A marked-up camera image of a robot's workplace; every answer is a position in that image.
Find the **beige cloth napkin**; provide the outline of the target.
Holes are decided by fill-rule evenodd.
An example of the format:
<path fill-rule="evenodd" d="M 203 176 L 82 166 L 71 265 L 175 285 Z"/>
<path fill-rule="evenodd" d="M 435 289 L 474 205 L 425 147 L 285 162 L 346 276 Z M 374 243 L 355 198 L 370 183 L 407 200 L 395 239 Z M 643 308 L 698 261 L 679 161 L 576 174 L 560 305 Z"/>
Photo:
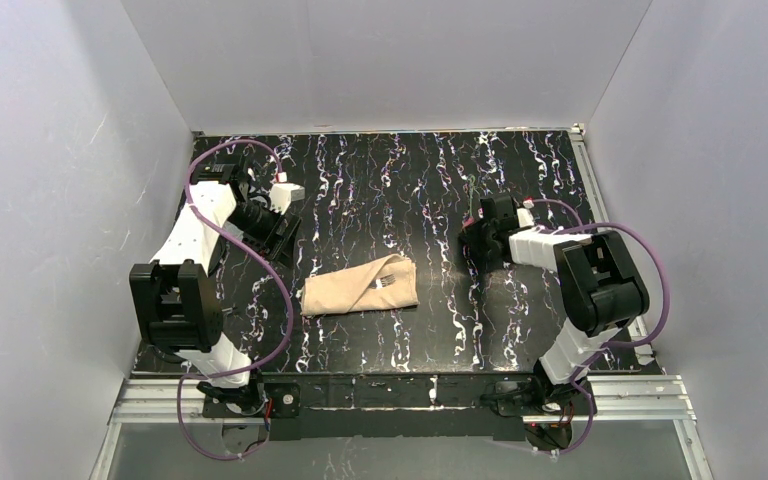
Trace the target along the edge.
<path fill-rule="evenodd" d="M 395 274 L 397 282 L 382 289 L 370 287 L 373 280 L 386 274 Z M 301 314 L 343 315 L 413 307 L 419 304 L 416 284 L 416 264 L 407 257 L 391 254 L 307 278 L 302 290 Z"/>

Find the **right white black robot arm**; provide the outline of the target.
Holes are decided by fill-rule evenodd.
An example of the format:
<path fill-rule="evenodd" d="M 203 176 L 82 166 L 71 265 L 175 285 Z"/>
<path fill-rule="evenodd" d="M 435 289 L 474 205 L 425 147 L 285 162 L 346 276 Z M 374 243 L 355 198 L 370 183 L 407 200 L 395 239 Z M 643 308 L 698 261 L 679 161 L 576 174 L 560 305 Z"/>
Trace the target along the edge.
<path fill-rule="evenodd" d="M 585 362 L 650 307 L 621 234 L 547 231 L 510 194 L 482 198 L 479 209 L 459 234 L 471 254 L 548 270 L 559 280 L 566 318 L 534 373 L 552 387 L 579 381 Z"/>

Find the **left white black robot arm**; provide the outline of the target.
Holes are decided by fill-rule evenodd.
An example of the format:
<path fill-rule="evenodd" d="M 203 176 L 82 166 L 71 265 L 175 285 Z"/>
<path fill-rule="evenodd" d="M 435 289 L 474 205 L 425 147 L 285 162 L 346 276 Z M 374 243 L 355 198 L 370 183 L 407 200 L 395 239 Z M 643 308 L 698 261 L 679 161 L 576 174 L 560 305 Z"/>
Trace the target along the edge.
<path fill-rule="evenodd" d="M 257 197 L 252 178 L 242 165 L 196 168 L 167 240 L 129 274 L 143 342 L 190 362 L 211 385 L 224 389 L 246 386 L 252 361 L 223 332 L 225 314 L 211 278 L 213 254 L 223 239 L 217 230 L 235 227 L 241 243 L 288 266 L 300 223 L 289 209 L 305 197 L 304 188 L 285 175 L 267 197 Z"/>

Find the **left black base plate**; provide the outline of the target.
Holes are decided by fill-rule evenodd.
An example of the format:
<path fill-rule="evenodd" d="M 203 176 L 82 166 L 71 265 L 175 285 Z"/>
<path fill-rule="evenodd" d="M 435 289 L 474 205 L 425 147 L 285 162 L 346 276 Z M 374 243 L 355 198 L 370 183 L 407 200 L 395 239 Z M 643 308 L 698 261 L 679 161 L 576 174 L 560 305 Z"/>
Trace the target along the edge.
<path fill-rule="evenodd" d="M 295 418 L 300 413 L 301 392 L 294 383 L 256 380 L 241 388 L 220 388 L 206 381 L 196 386 L 205 395 L 206 418 Z"/>

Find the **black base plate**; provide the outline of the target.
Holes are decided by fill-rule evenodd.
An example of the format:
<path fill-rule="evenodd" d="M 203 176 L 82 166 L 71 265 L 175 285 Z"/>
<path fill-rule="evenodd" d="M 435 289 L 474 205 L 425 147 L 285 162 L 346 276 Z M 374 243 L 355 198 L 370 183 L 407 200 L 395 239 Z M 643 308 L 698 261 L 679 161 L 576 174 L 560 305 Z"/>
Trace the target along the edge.
<path fill-rule="evenodd" d="M 543 382 L 537 377 L 520 380 L 503 380 L 493 384 L 480 399 L 494 413 L 502 417 L 522 417 L 540 414 L 560 414 L 572 404 L 574 407 L 586 407 L 582 399 L 582 388 L 592 393 L 587 379 L 572 384 L 554 385 Z"/>
<path fill-rule="evenodd" d="M 300 413 L 301 392 L 294 383 L 256 380 L 241 388 L 220 388 L 206 381 L 196 386 L 205 395 L 206 418 L 295 418 Z"/>

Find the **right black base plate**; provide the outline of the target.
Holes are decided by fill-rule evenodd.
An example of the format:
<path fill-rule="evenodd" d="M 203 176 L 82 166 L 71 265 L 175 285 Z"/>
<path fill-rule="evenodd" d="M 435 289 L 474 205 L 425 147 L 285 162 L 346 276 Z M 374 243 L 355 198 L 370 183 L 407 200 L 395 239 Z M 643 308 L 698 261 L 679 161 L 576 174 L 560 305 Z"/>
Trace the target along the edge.
<path fill-rule="evenodd" d="M 592 393 L 587 379 L 572 384 L 554 385 L 543 382 L 537 377 L 520 380 L 503 380 L 493 384 L 480 399 L 494 413 L 502 417 L 522 417 L 540 414 L 560 414 L 572 404 L 574 407 L 586 407 L 582 399 L 582 388 Z"/>

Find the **aluminium frame rail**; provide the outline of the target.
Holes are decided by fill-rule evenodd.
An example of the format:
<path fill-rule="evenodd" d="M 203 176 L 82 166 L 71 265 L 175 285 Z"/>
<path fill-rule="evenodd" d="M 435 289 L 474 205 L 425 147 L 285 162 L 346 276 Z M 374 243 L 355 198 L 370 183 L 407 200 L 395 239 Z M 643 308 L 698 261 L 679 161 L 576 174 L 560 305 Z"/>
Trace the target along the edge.
<path fill-rule="evenodd" d="M 479 407 L 479 398 L 500 381 L 522 381 L 518 374 L 272 374 L 261 388 L 274 402 L 275 417 L 310 411 L 396 410 L 448 412 Z M 598 421 L 693 420 L 696 413 L 678 375 L 589 375 L 586 384 Z M 139 378 L 125 382 L 114 407 L 114 423 L 245 423 L 241 416 L 210 400 L 193 380 Z"/>

